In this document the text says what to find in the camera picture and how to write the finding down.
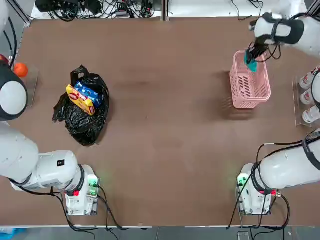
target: pink plastic basket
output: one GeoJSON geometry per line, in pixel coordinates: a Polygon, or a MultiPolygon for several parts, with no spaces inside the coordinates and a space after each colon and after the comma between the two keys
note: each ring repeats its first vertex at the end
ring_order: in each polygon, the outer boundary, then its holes
{"type": "Polygon", "coordinates": [[[270,83],[266,63],[258,63],[257,71],[252,72],[245,64],[245,51],[238,51],[233,56],[230,71],[233,105],[237,109],[253,109],[259,103],[269,100],[270,83]]]}

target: orange ball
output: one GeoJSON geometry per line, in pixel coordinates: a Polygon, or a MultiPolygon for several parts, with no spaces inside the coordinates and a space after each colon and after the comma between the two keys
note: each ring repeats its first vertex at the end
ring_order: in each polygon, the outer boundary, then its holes
{"type": "Polygon", "coordinates": [[[28,67],[24,63],[18,62],[14,65],[13,72],[19,78],[24,78],[28,74],[28,67]]]}

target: brown table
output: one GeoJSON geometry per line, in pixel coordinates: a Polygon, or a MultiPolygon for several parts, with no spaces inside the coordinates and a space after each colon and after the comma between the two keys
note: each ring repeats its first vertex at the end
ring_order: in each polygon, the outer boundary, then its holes
{"type": "MultiPolygon", "coordinates": [[[[317,65],[283,49],[280,60],[267,63],[270,100],[236,110],[229,70],[235,52],[253,39],[248,24],[236,18],[34,21],[24,31],[19,61],[40,71],[35,102],[10,124],[42,153],[71,150],[79,163],[92,166],[121,225],[226,226],[236,177],[255,161],[259,145],[300,140],[309,131],[295,126],[292,77],[317,65]],[[101,75],[111,95],[109,122],[91,147],[78,144],[64,123],[51,121],[70,72],[80,65],[101,75]]],[[[284,191],[290,225],[320,225],[318,188],[284,191]]],[[[0,189],[0,225],[67,225],[56,199],[14,191],[5,178],[0,189]]],[[[286,208],[278,203],[262,224],[282,225],[286,208]]],[[[99,207],[98,216],[72,221],[104,225],[106,212],[99,207]]],[[[233,224],[240,224],[237,215],[233,224]]]]}

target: white robotic arm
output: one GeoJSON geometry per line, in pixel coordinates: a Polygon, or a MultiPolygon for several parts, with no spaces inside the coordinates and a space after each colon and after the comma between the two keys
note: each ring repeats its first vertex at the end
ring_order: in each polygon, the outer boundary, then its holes
{"type": "Polygon", "coordinates": [[[250,23],[254,45],[247,52],[247,64],[266,52],[269,45],[288,45],[320,58],[320,20],[318,17],[297,14],[284,19],[275,13],[264,13],[250,23]]]}
{"type": "MultiPolygon", "coordinates": [[[[249,64],[266,52],[269,45],[288,45],[307,55],[320,58],[320,21],[318,17],[297,14],[284,19],[265,13],[250,23],[254,44],[247,51],[249,64]]],[[[267,214],[271,191],[320,181],[320,139],[302,141],[295,147],[278,151],[257,164],[246,164],[237,177],[240,212],[245,215],[267,214]]]]}
{"type": "MultiPolygon", "coordinates": [[[[0,0],[0,35],[9,17],[5,0],[0,0]]],[[[27,108],[25,84],[0,55],[0,176],[18,191],[34,192],[55,188],[65,192],[69,215],[95,215],[99,180],[88,165],[78,164],[71,151],[41,154],[38,146],[3,121],[20,117],[27,108]]]]}

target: blue package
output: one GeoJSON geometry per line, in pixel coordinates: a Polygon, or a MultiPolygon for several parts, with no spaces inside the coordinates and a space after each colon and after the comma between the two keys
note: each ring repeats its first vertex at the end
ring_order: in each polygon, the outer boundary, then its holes
{"type": "Polygon", "coordinates": [[[251,72],[256,72],[258,68],[258,63],[255,59],[251,60],[251,62],[248,64],[247,63],[247,51],[244,53],[244,63],[247,66],[248,69],[251,70],[251,72]]]}
{"type": "Polygon", "coordinates": [[[91,99],[93,105],[97,108],[101,105],[102,103],[102,95],[99,95],[92,89],[82,85],[79,81],[76,83],[74,86],[75,90],[80,92],[82,95],[86,96],[88,99],[91,99]]]}

